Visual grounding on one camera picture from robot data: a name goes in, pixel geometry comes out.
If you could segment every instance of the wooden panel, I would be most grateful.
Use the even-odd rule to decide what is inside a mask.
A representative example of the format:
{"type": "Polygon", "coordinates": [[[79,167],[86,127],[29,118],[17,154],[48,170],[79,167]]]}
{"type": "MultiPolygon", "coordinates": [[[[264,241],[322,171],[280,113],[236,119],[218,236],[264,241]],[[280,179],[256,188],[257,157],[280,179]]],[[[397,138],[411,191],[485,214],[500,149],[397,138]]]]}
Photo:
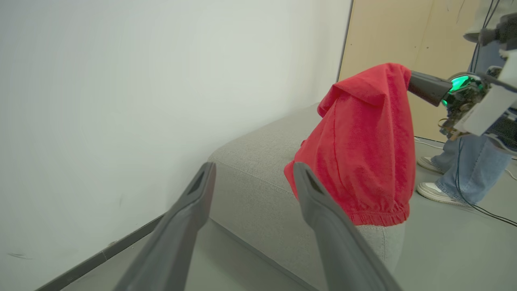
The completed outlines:
{"type": "Polygon", "coordinates": [[[432,0],[354,1],[339,80],[387,62],[412,68],[432,0]]]}
{"type": "MultiPolygon", "coordinates": [[[[475,44],[463,38],[474,22],[479,0],[434,0],[422,46],[413,70],[441,78],[467,71],[475,44]]],[[[438,108],[409,93],[415,135],[446,141],[439,133],[438,121],[447,116],[438,108]]]]}

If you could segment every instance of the red garment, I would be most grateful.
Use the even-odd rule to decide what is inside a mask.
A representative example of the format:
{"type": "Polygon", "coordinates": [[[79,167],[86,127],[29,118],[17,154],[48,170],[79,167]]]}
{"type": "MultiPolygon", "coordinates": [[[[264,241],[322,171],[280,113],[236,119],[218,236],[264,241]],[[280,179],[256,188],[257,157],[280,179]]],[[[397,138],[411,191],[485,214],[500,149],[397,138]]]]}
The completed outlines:
{"type": "Polygon", "coordinates": [[[355,225],[407,219],[416,171],[410,77],[389,63],[330,88],[318,106],[323,119],[284,169],[296,196],[293,164],[304,162],[355,225]]]}

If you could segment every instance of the sneaker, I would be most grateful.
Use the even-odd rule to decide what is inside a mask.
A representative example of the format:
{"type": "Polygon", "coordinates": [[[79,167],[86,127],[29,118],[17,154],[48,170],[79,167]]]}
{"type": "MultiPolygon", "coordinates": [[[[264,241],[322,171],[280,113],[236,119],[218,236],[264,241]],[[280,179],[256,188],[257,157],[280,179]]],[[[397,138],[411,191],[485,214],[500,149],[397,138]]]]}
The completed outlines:
{"type": "Polygon", "coordinates": [[[445,194],[438,186],[436,186],[435,183],[420,183],[417,186],[417,192],[418,194],[422,195],[423,197],[430,199],[432,201],[440,202],[440,203],[446,203],[446,204],[452,204],[452,205],[458,205],[458,206],[464,206],[464,207],[470,207],[470,205],[454,200],[451,197],[449,197],[447,194],[445,194]]]}
{"type": "Polygon", "coordinates": [[[420,165],[422,168],[425,168],[427,170],[431,170],[433,172],[437,172],[440,174],[443,174],[440,169],[436,168],[433,163],[431,162],[431,158],[428,156],[423,156],[417,160],[417,164],[420,165]]]}

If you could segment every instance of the person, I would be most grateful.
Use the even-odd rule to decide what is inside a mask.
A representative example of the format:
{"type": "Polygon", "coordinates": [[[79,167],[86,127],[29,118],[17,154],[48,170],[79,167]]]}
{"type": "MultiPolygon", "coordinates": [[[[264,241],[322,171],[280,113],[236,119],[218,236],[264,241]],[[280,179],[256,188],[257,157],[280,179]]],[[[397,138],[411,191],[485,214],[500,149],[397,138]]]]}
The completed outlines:
{"type": "MultiPolygon", "coordinates": [[[[486,27],[494,29],[501,16],[514,12],[517,12],[517,1],[482,0],[474,24],[466,32],[465,39],[477,42],[485,19],[489,20],[486,27]],[[488,19],[494,8],[493,16],[488,19]]],[[[490,66],[503,67],[505,64],[499,55],[499,43],[496,41],[484,47],[480,46],[477,53],[478,56],[473,56],[469,66],[470,72],[486,72],[490,66]]],[[[443,175],[434,183],[420,183],[416,190],[433,201],[469,207],[466,201],[472,205],[479,203],[504,173],[511,159],[510,154],[499,150],[486,136],[466,135],[454,141],[447,140],[443,153],[417,160],[418,165],[443,175]],[[460,143],[462,150],[458,159],[460,143]],[[456,186],[457,172],[461,193],[456,186]]]]}

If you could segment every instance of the gray fabric ottoman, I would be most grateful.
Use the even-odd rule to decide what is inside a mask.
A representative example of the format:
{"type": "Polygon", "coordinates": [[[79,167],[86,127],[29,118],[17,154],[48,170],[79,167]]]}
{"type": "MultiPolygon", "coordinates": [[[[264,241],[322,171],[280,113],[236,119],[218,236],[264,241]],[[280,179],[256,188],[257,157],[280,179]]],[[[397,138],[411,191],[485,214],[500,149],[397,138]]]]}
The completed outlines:
{"type": "MultiPolygon", "coordinates": [[[[307,287],[327,290],[312,229],[283,169],[316,127],[317,104],[224,145],[209,158],[217,164],[210,217],[307,287]]],[[[359,226],[391,271],[402,251],[405,223],[359,226]]]]}

